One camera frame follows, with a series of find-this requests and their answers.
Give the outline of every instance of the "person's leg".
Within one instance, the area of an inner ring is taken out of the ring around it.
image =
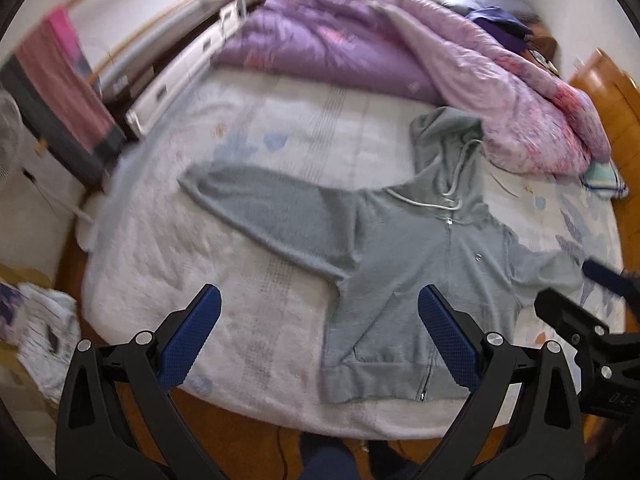
[[[369,468],[376,480],[410,480],[419,467],[398,455],[388,442],[369,440]]]
[[[300,434],[304,471],[298,480],[361,480],[356,459],[339,438]]]

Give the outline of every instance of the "black cable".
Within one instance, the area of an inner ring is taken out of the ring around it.
[[[30,173],[29,171],[27,171],[24,168],[22,168],[22,174],[33,184],[35,189],[38,190],[38,193],[40,193],[42,195],[43,199],[47,202],[47,204],[49,204],[49,207],[53,211],[53,214],[56,216],[56,218],[60,218],[58,216],[58,212],[53,207],[53,204],[49,201],[49,199],[45,196],[45,194],[42,192],[42,190],[38,186],[38,182],[36,181],[36,178],[33,176],[33,173]]]
[[[278,426],[276,430],[276,444],[278,446],[278,453],[280,454],[280,460],[282,460],[282,480],[289,479],[289,465],[287,464],[287,458],[284,456],[284,450],[282,449],[282,441],[280,440],[280,433],[282,427]]]

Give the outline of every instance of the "white cloth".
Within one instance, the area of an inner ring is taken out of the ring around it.
[[[193,162],[216,157],[344,189],[404,182],[414,172],[409,125],[431,109],[306,79],[229,69],[204,73],[141,143],[125,173],[116,175],[82,284],[85,319],[108,343],[124,343],[156,329],[202,285],[213,283],[222,292],[222,315],[183,386],[188,392],[313,433],[442,436],[460,402],[323,402],[324,324],[337,292],[201,209],[177,183]],[[528,179],[488,163],[484,170],[491,213],[530,249],[573,243],[622,266],[611,205],[579,180]],[[490,172],[518,196],[505,192]],[[598,288],[585,306],[612,330],[623,329],[621,301],[604,298]],[[516,344],[556,337],[531,308],[520,314]],[[567,356],[575,373],[574,354]],[[508,420],[516,394],[514,388],[498,423]]]
[[[26,298],[28,327],[18,348],[18,361],[24,366],[41,393],[60,402],[66,372],[80,341],[76,300],[56,290],[21,283]]]

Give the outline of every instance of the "pillow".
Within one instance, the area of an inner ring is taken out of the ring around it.
[[[629,194],[629,188],[612,160],[607,164],[594,160],[581,180],[584,187],[604,200],[624,198]]]
[[[523,22],[540,21],[540,17],[524,0],[438,0],[438,3],[461,16],[486,7],[500,7]]]

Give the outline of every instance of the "hoodie pocket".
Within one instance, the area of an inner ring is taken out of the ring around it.
[[[430,364],[434,345],[418,315],[418,292],[394,292],[353,352],[365,363]]]

